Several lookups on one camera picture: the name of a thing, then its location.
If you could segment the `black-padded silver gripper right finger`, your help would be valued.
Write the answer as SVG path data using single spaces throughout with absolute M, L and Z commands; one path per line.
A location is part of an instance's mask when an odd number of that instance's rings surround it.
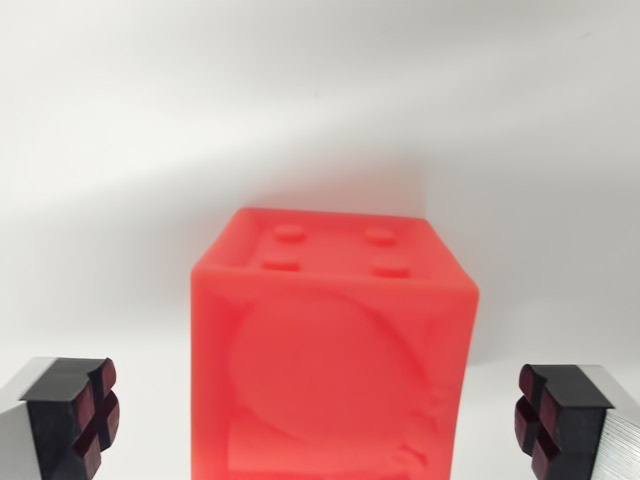
M 598 365 L 524 365 L 515 435 L 540 480 L 637 479 L 639 402 Z

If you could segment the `black-padded silver gripper left finger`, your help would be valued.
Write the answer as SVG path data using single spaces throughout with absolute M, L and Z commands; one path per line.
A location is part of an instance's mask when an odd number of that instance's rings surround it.
M 3 479 L 92 479 L 120 407 L 109 358 L 35 357 L 1 388 Z

